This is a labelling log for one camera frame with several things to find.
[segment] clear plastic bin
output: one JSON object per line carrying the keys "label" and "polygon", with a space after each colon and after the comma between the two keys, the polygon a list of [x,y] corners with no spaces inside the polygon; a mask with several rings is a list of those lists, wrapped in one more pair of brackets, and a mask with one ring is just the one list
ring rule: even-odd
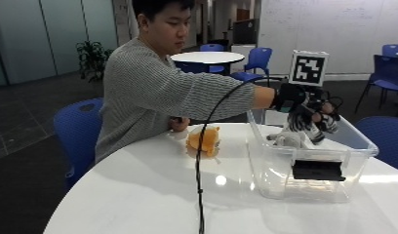
{"label": "clear plastic bin", "polygon": [[[247,115],[248,154],[262,195],[274,199],[347,202],[367,160],[378,154],[378,147],[367,137],[342,117],[338,132],[332,135],[324,134],[327,149],[275,146],[267,140],[267,135],[280,132],[282,127],[276,126],[286,122],[287,115],[272,110],[252,110]],[[326,176],[328,169],[332,175],[336,173],[335,170],[339,170],[340,179],[336,179],[336,176],[332,179],[324,179],[324,175],[316,177],[316,167],[326,168]],[[298,173],[302,168],[303,171],[308,169],[304,171],[308,172],[307,176]]]}

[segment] young man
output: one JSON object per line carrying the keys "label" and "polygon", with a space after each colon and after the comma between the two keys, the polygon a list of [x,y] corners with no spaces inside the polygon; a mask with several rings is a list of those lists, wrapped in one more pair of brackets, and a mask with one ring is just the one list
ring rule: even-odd
{"label": "young man", "polygon": [[[194,2],[132,0],[139,36],[114,51],[107,62],[96,163],[138,140],[168,129],[183,131],[188,118],[206,120],[224,94],[240,85],[230,77],[183,73],[174,67],[170,56],[183,48]],[[224,100],[212,119],[267,108],[274,97],[274,89],[244,85]],[[182,123],[172,116],[183,117]]]}

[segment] blue chair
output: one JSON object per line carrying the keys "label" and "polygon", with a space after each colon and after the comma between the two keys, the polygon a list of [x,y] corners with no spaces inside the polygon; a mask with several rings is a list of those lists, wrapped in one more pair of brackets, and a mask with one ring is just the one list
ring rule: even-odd
{"label": "blue chair", "polygon": [[202,73],[208,72],[208,65],[202,62],[191,61],[175,61],[175,67],[178,67],[184,73]]}
{"label": "blue chair", "polygon": [[260,68],[266,76],[270,77],[268,62],[272,56],[274,50],[271,48],[254,48],[250,51],[248,63],[243,66],[243,72],[235,72],[230,76],[239,81],[248,81],[258,78],[263,78],[263,75],[248,73],[247,70]]}
{"label": "blue chair", "polygon": [[227,51],[227,48],[228,48],[228,40],[227,39],[211,39],[211,40],[208,40],[208,44],[219,44],[224,47],[224,51]]}
{"label": "blue chair", "polygon": [[90,99],[60,109],[54,117],[55,133],[71,165],[67,187],[75,185],[95,162],[95,144],[102,128],[99,109],[103,99]]}
{"label": "blue chair", "polygon": [[386,101],[387,91],[398,92],[398,58],[378,55],[374,56],[374,74],[370,77],[370,81],[359,98],[355,113],[358,112],[359,105],[363,101],[364,95],[368,93],[371,86],[380,87],[380,108]]}
{"label": "blue chair", "polygon": [[[223,52],[224,46],[219,44],[206,44],[200,46],[202,52]],[[220,65],[211,65],[210,72],[211,73],[222,73],[224,71],[224,67]]]}
{"label": "blue chair", "polygon": [[382,46],[382,55],[387,57],[398,57],[398,44],[390,44]]}
{"label": "blue chair", "polygon": [[398,169],[398,118],[368,117],[355,127],[378,146],[376,158]]}

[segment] gray striped sweater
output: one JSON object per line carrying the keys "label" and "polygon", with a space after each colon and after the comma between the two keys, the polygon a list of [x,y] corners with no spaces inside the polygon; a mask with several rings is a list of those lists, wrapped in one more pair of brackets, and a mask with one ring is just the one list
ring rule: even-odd
{"label": "gray striped sweater", "polygon": [[[222,75],[183,73],[136,38],[128,41],[111,54],[106,67],[96,163],[132,142],[167,131],[171,116],[206,120],[239,84]],[[212,120],[246,112],[252,99],[254,86],[246,85],[222,103]]]}

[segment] floor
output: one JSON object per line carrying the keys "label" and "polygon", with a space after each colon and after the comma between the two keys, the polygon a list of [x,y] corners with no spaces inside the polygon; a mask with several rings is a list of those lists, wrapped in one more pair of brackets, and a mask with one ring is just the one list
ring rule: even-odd
{"label": "floor", "polygon": [[0,158],[0,234],[43,233],[67,194],[67,164],[51,136]]}
{"label": "floor", "polygon": [[62,107],[98,96],[76,73],[0,88],[0,158],[54,135]]}

